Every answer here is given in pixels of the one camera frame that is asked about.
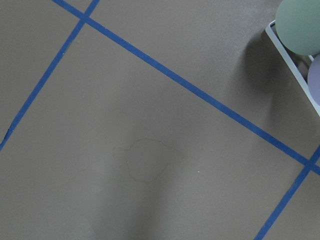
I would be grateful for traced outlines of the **purple cup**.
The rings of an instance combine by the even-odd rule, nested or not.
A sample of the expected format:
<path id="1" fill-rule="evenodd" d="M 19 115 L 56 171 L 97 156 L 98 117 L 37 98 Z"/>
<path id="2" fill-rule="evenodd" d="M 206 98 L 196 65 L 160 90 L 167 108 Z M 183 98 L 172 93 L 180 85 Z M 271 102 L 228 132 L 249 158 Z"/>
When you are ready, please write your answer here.
<path id="1" fill-rule="evenodd" d="M 307 85 L 311 97 L 320 105 L 320 55 L 318 54 L 310 64 Z"/>

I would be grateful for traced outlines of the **green cup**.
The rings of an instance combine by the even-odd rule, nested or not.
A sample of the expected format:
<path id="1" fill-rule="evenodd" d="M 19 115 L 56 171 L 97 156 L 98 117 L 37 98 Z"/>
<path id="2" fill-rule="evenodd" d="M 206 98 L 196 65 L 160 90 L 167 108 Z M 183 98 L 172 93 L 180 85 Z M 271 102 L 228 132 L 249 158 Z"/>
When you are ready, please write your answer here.
<path id="1" fill-rule="evenodd" d="M 275 28 L 283 45 L 299 55 L 320 53 L 320 2 L 283 0 L 275 14 Z"/>

